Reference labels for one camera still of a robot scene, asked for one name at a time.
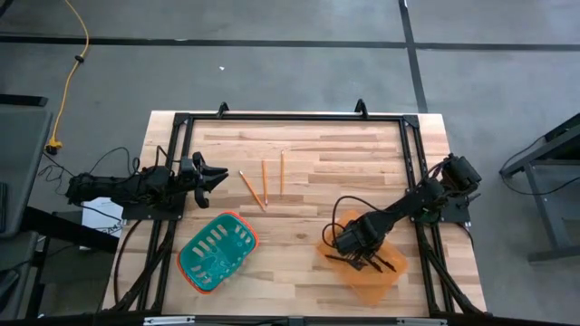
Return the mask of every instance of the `cord plug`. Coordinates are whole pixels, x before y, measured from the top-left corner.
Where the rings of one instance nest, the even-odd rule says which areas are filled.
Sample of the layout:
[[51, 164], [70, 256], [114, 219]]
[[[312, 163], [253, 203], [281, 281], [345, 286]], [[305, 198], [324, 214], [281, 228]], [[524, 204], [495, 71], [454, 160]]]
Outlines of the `cord plug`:
[[48, 145], [44, 146], [44, 150], [50, 155], [58, 154], [58, 150], [63, 147], [63, 143], [54, 138], [48, 140]]

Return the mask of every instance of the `white paper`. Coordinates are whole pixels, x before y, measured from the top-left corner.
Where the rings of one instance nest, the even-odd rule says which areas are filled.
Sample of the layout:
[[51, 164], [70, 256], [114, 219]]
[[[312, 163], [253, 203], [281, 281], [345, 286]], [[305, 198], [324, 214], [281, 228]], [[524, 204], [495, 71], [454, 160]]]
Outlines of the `white paper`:
[[[90, 208], [94, 208], [98, 211], [103, 212], [104, 214], [117, 217], [121, 219], [121, 215], [123, 213], [123, 207], [111, 202], [111, 199], [108, 197], [98, 197], [95, 198], [93, 201], [90, 202], [83, 202], [83, 206], [87, 206]], [[108, 233], [109, 230], [106, 228], [108, 227], [118, 227], [119, 225], [125, 225], [125, 221], [121, 220], [121, 222], [114, 220], [110, 217], [104, 216], [99, 214], [91, 209], [83, 208], [82, 209], [82, 225], [90, 227], [90, 228], [98, 228], [99, 231]], [[121, 228], [118, 227], [119, 230], [111, 233], [111, 235], [120, 237], [121, 236]]]

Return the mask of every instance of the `orange plastic container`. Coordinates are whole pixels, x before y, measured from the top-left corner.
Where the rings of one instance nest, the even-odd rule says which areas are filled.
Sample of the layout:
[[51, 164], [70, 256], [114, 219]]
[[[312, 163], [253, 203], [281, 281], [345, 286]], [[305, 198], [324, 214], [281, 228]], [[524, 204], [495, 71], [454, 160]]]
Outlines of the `orange plastic container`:
[[[360, 215], [361, 214], [354, 210], [349, 210], [343, 214], [337, 224], [345, 226], [349, 221], [358, 218]], [[335, 230], [337, 234], [340, 233], [338, 227]], [[330, 239], [333, 238], [332, 229], [330, 227], [326, 230], [324, 238], [329, 242], [331, 241]], [[325, 257], [327, 254], [334, 256], [340, 255], [336, 249], [329, 247], [322, 240], [316, 249], [325, 260], [325, 263], [339, 275], [344, 283], [353, 288], [362, 302], [368, 305], [377, 305], [379, 301], [384, 298], [389, 289], [397, 283], [399, 277], [406, 273], [409, 268], [407, 258], [405, 258], [405, 256], [387, 240], [384, 240], [377, 255], [389, 262], [395, 268], [396, 272], [393, 272], [390, 268], [376, 260], [375, 262], [377, 262], [381, 267], [382, 273], [370, 265], [364, 266], [361, 271], [357, 271], [346, 262], [340, 262]]]

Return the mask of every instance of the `concrete floor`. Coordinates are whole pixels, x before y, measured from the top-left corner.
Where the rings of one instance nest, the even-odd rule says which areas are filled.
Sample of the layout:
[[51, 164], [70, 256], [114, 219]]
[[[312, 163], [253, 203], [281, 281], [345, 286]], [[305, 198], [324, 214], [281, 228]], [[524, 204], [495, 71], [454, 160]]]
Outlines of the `concrete floor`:
[[[97, 36], [404, 41], [396, 0], [72, 2]], [[579, 1], [408, 0], [408, 6], [417, 42], [580, 43]], [[0, 32], [82, 35], [56, 0], [16, 1]], [[81, 49], [0, 43], [0, 91], [46, 96], [46, 109], [56, 113]], [[507, 190], [497, 172], [511, 154], [579, 111], [580, 53], [418, 51], [418, 57], [429, 112], [443, 114], [451, 149], [483, 177], [471, 215], [488, 310], [578, 322], [580, 260], [527, 263], [527, 254], [548, 248], [546, 234], [533, 198]], [[406, 50], [93, 46], [74, 76], [57, 159], [76, 173], [114, 147], [138, 156], [151, 110], [216, 110], [227, 101], [233, 110], [348, 111], [361, 97], [371, 111], [417, 112]], [[98, 172], [123, 174], [124, 159], [111, 157]], [[514, 184], [527, 190], [519, 177]], [[73, 210], [54, 187], [39, 179], [32, 206]], [[89, 279], [67, 287], [102, 283], [99, 275]], [[72, 290], [47, 312], [93, 311], [95, 300], [83, 296]]]

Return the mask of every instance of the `yellow extension cord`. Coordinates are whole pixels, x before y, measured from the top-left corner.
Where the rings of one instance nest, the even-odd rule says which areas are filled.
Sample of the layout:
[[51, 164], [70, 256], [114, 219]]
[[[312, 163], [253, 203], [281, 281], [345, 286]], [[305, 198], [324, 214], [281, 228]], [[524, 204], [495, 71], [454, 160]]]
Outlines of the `yellow extension cord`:
[[66, 78], [66, 83], [64, 84], [63, 100], [61, 101], [61, 109], [58, 111], [58, 115], [56, 116], [56, 121], [54, 122], [53, 135], [48, 140], [48, 145], [46, 145], [46, 147], [45, 147], [46, 151], [52, 155], [56, 155], [57, 150], [63, 147], [63, 143], [61, 141], [56, 140], [56, 131], [58, 130], [58, 123], [60, 122], [61, 116], [63, 115], [64, 104], [66, 103], [66, 94], [69, 91], [69, 85], [71, 84], [71, 78], [73, 77], [76, 70], [79, 68], [79, 65], [84, 61], [84, 55], [87, 53], [87, 50], [89, 49], [89, 41], [90, 41], [89, 31], [87, 30], [87, 26], [84, 24], [84, 21], [82, 20], [79, 13], [77, 13], [76, 9], [74, 9], [73, 5], [71, 5], [69, 0], [64, 0], [64, 2], [71, 8], [74, 15], [76, 15], [76, 17], [79, 19], [79, 22], [81, 23], [82, 29], [84, 30], [84, 37], [85, 37], [86, 41], [84, 44], [84, 49], [82, 49], [82, 53], [78, 56], [75, 56], [76, 62], [74, 63], [74, 66], [72, 67], [71, 72], [69, 72], [69, 76]]

